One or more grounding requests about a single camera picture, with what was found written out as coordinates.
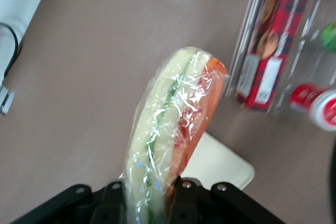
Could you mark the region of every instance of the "white label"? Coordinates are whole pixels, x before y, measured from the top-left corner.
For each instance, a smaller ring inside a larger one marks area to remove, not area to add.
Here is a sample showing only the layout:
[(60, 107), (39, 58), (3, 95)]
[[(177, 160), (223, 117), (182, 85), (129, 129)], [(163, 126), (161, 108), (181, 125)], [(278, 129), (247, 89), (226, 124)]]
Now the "white label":
[(261, 80), (261, 84), (257, 93), (256, 102), (265, 104), (271, 96), (272, 89), (277, 79), (282, 60), (278, 58), (270, 58), (267, 62), (266, 69)]
[(258, 55), (247, 55), (245, 58), (237, 85), (237, 91), (244, 98), (246, 98), (250, 94), (259, 61), (260, 57)]

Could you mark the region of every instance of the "white tray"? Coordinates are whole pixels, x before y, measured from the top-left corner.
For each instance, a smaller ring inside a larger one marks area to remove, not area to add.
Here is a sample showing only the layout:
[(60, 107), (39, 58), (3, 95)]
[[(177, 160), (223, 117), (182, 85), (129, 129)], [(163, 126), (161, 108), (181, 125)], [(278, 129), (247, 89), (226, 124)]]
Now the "white tray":
[(205, 132), (181, 177), (197, 178), (208, 190), (218, 182), (242, 190), (254, 175), (252, 165)]

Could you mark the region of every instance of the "wrapped sandwich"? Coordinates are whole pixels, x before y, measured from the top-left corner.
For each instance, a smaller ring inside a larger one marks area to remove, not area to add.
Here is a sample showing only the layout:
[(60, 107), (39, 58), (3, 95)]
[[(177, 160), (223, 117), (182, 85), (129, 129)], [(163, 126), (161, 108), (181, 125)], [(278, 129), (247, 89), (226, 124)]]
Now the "wrapped sandwich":
[(124, 178), (127, 223), (166, 223), (173, 184), (223, 93), (227, 71), (197, 48), (177, 51), (149, 83), (134, 118)]

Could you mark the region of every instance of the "green bottle cap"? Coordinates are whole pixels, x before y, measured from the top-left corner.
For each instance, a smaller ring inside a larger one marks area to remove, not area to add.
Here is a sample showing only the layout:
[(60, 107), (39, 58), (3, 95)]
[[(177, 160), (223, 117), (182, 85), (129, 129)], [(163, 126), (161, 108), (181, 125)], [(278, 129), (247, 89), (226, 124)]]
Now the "green bottle cap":
[(321, 43), (326, 51), (336, 51), (336, 22), (329, 24), (322, 32)]

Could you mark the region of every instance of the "screw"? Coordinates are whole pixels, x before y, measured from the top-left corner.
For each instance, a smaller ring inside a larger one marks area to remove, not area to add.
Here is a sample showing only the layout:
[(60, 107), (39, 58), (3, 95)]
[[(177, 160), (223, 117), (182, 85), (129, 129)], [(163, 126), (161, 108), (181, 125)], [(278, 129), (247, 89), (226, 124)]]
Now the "screw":
[(223, 185), (223, 184), (219, 184), (218, 186), (217, 186), (217, 189), (218, 190), (220, 190), (220, 191), (226, 191), (226, 186), (225, 185)]
[(185, 181), (185, 182), (182, 183), (182, 186), (184, 188), (190, 188), (191, 187), (191, 183), (189, 181)]
[(75, 193), (76, 194), (81, 194), (82, 192), (84, 192), (85, 191), (85, 188), (84, 187), (80, 187), (80, 188), (78, 188), (76, 191), (75, 191)]
[(116, 190), (116, 189), (119, 189), (120, 188), (120, 184), (119, 183), (114, 183), (112, 185), (112, 189)]

